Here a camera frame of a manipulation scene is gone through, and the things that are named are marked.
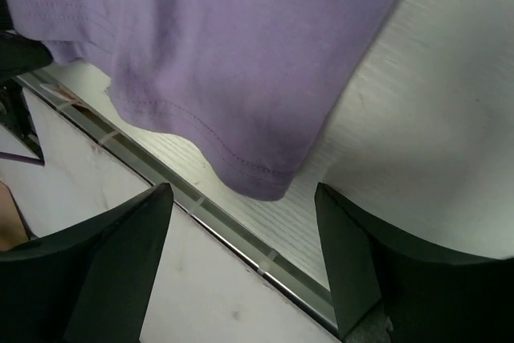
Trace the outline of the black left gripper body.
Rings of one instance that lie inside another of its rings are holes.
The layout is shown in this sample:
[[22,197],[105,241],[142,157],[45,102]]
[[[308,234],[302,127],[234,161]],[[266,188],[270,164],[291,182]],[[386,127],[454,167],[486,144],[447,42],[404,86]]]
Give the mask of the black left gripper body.
[[52,64],[49,50],[39,41],[14,33],[14,24],[6,0],[1,0],[1,81]]

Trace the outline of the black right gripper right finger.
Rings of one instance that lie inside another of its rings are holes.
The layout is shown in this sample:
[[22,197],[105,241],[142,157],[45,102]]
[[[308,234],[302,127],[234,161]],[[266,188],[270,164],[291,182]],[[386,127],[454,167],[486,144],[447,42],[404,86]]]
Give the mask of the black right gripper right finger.
[[420,239],[325,184],[315,207],[341,341],[512,341],[511,259]]

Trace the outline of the purple t-shirt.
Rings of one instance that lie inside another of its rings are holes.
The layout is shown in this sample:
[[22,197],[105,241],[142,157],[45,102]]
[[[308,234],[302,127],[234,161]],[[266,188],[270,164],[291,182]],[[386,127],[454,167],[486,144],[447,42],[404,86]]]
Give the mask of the purple t-shirt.
[[111,80],[131,125],[281,199],[395,0],[7,0],[15,30]]

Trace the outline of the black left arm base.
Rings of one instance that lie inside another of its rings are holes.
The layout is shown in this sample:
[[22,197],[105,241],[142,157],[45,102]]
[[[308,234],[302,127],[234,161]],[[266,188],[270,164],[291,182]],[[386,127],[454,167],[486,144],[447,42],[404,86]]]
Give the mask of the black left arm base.
[[14,80],[1,82],[1,127],[13,135],[28,154],[1,151],[1,158],[44,166],[44,156],[26,98],[20,84]]

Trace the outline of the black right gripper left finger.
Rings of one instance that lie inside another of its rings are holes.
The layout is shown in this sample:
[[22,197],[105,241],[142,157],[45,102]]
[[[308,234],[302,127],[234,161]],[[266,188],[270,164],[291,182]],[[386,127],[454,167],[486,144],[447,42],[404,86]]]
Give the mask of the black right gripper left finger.
[[138,342],[169,229],[155,185],[1,254],[3,342]]

